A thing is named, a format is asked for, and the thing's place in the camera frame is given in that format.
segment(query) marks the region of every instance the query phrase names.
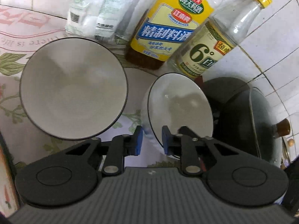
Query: plastic bottle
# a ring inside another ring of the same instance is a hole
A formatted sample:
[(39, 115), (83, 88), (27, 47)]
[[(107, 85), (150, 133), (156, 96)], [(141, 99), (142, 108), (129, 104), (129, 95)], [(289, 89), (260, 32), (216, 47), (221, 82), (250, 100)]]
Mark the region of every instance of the plastic bottle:
[(157, 0), (136, 28), (127, 61), (158, 69), (222, 0)]
[(194, 79), (241, 43), (262, 9), (272, 0), (245, 0), (215, 12), (183, 44), (167, 64)]

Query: red oval logo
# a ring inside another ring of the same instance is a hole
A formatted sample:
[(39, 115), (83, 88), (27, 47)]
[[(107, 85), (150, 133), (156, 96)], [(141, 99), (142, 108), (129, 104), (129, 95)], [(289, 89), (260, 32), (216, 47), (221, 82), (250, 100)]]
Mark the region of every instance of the red oval logo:
[(192, 20), (192, 17), (188, 13), (177, 8), (172, 10), (171, 15), (183, 24), (188, 24)]

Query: ribbed gray surface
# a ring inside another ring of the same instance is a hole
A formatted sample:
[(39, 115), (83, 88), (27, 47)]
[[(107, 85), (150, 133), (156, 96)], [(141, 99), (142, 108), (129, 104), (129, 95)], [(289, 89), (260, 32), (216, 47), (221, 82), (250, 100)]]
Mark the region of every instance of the ribbed gray surface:
[(213, 197), (200, 179), (176, 168), (133, 168), (105, 178), (80, 203), (61, 209), (25, 205), (9, 220), (14, 224), (257, 224), (292, 223), (278, 205), (242, 209)]

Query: white bowl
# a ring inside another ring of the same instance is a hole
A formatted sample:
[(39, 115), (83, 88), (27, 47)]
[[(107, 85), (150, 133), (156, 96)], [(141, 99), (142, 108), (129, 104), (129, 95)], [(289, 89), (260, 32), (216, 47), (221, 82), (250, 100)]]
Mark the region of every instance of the white bowl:
[(210, 104), (202, 90), (189, 78), (177, 73), (159, 77), (148, 89), (141, 109), (145, 135), (161, 152), (162, 127), (172, 134), (188, 126), (200, 137), (212, 136), (213, 117)]
[(38, 49), (21, 77), (20, 94), (31, 121), (63, 139), (85, 139), (113, 125), (127, 100), (118, 59), (100, 44), (63, 38)]

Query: metal pin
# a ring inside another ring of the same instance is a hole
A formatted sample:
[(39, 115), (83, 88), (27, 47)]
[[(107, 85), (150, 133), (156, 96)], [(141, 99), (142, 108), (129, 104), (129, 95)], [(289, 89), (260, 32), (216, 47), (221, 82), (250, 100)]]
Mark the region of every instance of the metal pin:
[(191, 166), (186, 167), (186, 171), (188, 173), (199, 173), (200, 172), (200, 167), (191, 165)]
[(118, 171), (118, 167), (116, 167), (114, 165), (109, 165), (109, 166), (104, 168), (104, 171), (106, 173), (116, 173)]

